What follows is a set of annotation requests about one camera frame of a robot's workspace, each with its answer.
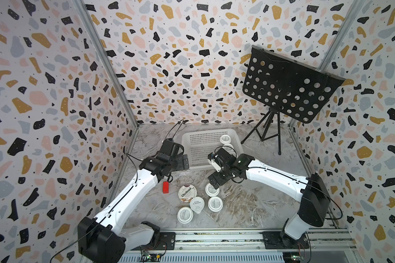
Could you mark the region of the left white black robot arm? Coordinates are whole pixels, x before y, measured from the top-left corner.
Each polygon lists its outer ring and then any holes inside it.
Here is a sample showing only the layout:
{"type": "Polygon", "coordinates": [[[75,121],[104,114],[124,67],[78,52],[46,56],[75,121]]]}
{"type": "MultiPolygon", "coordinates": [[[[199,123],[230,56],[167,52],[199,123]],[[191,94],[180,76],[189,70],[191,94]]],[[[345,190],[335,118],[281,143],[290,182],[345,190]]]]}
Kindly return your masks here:
{"type": "Polygon", "coordinates": [[[189,168],[184,147],[169,138],[160,150],[142,160],[136,175],[94,218],[84,217],[77,227],[79,253],[94,263],[117,263],[125,251],[152,249],[160,244],[160,228],[148,221],[122,229],[146,194],[172,172],[189,168]]]}

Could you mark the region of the white plastic basket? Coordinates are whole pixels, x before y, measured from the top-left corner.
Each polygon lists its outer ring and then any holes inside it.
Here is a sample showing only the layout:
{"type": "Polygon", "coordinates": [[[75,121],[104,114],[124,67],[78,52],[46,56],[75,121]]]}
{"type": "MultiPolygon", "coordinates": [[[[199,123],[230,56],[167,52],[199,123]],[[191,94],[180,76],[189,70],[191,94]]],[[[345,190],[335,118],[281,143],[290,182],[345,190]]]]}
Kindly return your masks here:
{"type": "Polygon", "coordinates": [[[188,156],[189,169],[197,171],[212,169],[208,155],[223,145],[219,138],[224,134],[231,137],[230,144],[237,155],[244,153],[239,137],[233,129],[203,130],[183,134],[182,145],[188,156]]]}

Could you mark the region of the Chobani yogurt cup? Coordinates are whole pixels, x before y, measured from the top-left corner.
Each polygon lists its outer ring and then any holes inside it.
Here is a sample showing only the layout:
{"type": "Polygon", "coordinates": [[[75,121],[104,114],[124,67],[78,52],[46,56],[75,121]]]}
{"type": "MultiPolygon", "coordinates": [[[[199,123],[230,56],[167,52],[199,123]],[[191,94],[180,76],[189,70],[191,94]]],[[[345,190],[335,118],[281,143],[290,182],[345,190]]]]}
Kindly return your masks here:
{"type": "Polygon", "coordinates": [[[184,203],[189,203],[197,195],[197,189],[192,184],[185,184],[178,191],[178,198],[184,203]]]}

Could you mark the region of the front left white yogurt cup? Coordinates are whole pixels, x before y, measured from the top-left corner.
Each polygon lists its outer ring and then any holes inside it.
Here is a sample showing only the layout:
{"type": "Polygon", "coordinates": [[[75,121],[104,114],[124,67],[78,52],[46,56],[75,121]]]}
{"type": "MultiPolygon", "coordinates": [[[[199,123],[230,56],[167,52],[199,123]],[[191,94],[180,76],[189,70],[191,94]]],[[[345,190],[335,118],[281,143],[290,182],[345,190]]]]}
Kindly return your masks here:
{"type": "Polygon", "coordinates": [[[189,207],[182,207],[177,213],[177,219],[181,224],[188,224],[193,220],[194,212],[189,207]]]}

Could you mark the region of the centre white yogurt cup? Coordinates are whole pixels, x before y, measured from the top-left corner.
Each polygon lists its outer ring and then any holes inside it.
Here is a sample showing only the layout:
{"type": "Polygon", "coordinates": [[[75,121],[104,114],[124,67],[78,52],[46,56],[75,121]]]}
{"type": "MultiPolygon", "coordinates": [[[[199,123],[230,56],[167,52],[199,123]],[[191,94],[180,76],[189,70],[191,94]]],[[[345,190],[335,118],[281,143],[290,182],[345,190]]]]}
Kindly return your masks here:
{"type": "Polygon", "coordinates": [[[214,213],[220,212],[223,208],[223,201],[218,196],[211,197],[208,201],[208,208],[214,213]]]}

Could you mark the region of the upper middle white yogurt cup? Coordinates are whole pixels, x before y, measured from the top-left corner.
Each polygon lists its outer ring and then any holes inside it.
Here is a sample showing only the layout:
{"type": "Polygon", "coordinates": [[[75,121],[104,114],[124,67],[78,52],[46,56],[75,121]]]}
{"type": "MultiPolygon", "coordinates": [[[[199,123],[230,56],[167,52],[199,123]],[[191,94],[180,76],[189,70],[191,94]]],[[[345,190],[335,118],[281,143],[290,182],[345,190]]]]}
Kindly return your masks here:
{"type": "Polygon", "coordinates": [[[205,186],[205,192],[209,197],[216,197],[219,195],[220,189],[215,188],[210,183],[205,186]]]}

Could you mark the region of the black perforated music stand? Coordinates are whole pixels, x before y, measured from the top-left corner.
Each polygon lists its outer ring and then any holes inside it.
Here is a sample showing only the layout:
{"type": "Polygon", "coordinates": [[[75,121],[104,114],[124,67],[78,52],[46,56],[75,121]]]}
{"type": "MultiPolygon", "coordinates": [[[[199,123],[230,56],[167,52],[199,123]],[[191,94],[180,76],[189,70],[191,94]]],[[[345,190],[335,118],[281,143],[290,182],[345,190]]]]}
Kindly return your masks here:
{"type": "Polygon", "coordinates": [[[242,92],[263,103],[268,111],[249,132],[261,141],[267,135],[273,119],[281,114],[302,122],[311,123],[333,93],[343,86],[345,79],[322,73],[311,66],[252,46],[242,92]]]}

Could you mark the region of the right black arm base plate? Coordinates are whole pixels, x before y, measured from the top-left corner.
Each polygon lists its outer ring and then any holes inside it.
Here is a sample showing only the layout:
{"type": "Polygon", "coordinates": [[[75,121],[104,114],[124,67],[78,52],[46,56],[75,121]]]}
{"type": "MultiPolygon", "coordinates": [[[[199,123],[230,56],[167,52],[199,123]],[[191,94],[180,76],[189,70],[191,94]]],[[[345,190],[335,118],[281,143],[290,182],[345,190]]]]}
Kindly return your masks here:
{"type": "Polygon", "coordinates": [[[308,239],[305,235],[294,240],[281,231],[264,231],[262,232],[262,241],[265,249],[309,249],[308,239]]]}

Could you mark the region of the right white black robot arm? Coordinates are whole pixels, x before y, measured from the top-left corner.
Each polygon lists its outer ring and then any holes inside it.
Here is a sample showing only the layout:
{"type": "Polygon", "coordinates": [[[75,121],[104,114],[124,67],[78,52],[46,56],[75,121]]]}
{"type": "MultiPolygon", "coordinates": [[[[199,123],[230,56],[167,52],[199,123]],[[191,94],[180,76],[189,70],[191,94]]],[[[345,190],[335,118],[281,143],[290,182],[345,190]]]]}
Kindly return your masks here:
{"type": "Polygon", "coordinates": [[[331,198],[322,178],[316,173],[309,177],[290,174],[244,153],[234,156],[223,148],[209,154],[208,162],[216,170],[208,177],[215,189],[241,178],[270,186],[300,204],[279,234],[279,242],[286,246],[295,244],[308,229],[322,227],[327,220],[331,198]]]}

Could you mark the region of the aluminium front rail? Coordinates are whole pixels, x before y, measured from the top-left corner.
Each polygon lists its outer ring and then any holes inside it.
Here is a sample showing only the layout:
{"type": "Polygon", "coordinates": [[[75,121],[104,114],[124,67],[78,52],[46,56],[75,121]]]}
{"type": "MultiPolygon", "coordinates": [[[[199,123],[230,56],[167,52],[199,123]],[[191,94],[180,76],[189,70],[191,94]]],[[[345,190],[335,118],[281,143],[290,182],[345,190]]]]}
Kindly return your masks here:
{"type": "Polygon", "coordinates": [[[136,248],[122,263],[361,263],[348,231],[311,229],[304,235],[309,249],[265,249],[262,232],[273,229],[173,229],[173,251],[136,248]]]}

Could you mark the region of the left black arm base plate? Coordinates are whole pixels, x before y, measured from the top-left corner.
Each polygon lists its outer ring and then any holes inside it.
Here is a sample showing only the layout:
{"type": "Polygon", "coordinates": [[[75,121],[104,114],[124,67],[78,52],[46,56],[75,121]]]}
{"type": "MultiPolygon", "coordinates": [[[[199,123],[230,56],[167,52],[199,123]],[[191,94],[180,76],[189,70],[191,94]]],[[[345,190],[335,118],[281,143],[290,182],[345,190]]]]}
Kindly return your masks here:
{"type": "Polygon", "coordinates": [[[154,234],[150,243],[141,246],[142,250],[151,251],[173,251],[175,248],[176,233],[160,232],[154,234]]]}

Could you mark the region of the red tag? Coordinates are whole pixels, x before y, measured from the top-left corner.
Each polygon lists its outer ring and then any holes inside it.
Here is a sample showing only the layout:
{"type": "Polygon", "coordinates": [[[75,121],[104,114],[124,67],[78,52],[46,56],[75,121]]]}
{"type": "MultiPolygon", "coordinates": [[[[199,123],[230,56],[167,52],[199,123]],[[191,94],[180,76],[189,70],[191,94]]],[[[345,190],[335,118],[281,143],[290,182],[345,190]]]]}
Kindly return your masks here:
{"type": "Polygon", "coordinates": [[[165,181],[163,182],[162,193],[168,194],[170,192],[170,183],[165,181]]]}

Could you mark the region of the white teardrop lid yogurt cup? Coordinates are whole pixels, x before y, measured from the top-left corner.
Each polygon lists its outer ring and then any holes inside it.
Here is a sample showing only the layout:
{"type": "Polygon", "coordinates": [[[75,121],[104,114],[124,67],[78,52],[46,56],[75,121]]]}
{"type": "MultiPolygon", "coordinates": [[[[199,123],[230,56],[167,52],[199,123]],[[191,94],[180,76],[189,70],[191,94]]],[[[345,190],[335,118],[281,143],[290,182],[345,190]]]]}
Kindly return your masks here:
{"type": "Polygon", "coordinates": [[[201,197],[194,197],[190,201],[190,208],[196,214],[200,214],[205,208],[205,200],[201,197]]]}

